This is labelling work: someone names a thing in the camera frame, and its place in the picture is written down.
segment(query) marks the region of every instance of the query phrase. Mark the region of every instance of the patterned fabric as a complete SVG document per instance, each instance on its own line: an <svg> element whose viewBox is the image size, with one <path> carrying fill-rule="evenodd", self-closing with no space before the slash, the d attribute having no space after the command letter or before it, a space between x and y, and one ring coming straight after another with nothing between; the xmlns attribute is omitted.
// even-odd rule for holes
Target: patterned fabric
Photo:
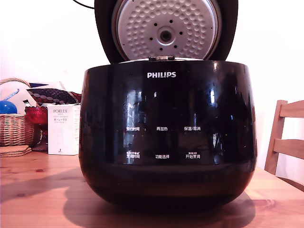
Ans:
<svg viewBox="0 0 304 228"><path fill-rule="evenodd" d="M60 89L28 89L28 93L39 104L55 103L57 105L78 104L81 102L81 94Z"/></svg>

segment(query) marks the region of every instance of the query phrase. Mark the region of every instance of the inner lid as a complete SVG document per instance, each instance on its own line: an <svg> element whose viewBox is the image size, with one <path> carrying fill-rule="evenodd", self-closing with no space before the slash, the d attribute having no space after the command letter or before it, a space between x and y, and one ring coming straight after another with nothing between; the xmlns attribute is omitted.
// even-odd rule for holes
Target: inner lid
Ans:
<svg viewBox="0 0 304 228"><path fill-rule="evenodd" d="M212 0L119 0L112 32L125 60L207 59L220 37L221 15Z"/></svg>

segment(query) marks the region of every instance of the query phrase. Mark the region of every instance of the chair backrest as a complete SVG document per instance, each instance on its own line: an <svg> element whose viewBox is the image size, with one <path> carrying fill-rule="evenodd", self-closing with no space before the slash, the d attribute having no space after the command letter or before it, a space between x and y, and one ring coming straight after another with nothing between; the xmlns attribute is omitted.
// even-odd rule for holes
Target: chair backrest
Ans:
<svg viewBox="0 0 304 228"><path fill-rule="evenodd" d="M289 103L279 100L276 103L274 123L270 136L265 170L276 174L279 153L304 159L304 140L282 139L285 117L304 118L304 101Z"/></svg>

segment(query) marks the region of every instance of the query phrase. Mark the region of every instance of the rice cooker lid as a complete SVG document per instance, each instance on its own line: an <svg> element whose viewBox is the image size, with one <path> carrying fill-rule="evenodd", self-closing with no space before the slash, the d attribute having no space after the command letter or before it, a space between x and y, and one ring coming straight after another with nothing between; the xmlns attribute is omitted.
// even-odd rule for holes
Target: rice cooker lid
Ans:
<svg viewBox="0 0 304 228"><path fill-rule="evenodd" d="M105 1L112 5L105 3L102 15L103 4L96 0L96 24L105 53L111 63L159 56L225 60L236 19L230 22L230 36L225 42L222 36L227 35L228 27L221 1L113 0ZM112 15L105 21L106 9ZM105 38L104 29L111 39Z"/></svg>

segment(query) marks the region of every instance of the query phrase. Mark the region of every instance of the cork coaster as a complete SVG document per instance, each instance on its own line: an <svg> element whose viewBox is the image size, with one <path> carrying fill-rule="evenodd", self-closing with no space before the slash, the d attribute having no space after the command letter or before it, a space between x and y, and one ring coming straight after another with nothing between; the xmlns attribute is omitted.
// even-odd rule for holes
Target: cork coaster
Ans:
<svg viewBox="0 0 304 228"><path fill-rule="evenodd" d="M6 152L6 153L0 153L0 158L8 158L8 157L20 157L23 156L25 154L28 154L32 152L31 148L27 148L25 151L21 151L21 152Z"/></svg>
<svg viewBox="0 0 304 228"><path fill-rule="evenodd" d="M0 154L12 153L12 152L23 152L26 151L29 146L4 146L0 147Z"/></svg>
<svg viewBox="0 0 304 228"><path fill-rule="evenodd" d="M31 153L31 152L32 152L32 150L22 152L22 153L1 154L0 158L20 157L20 156L23 156L23 155Z"/></svg>

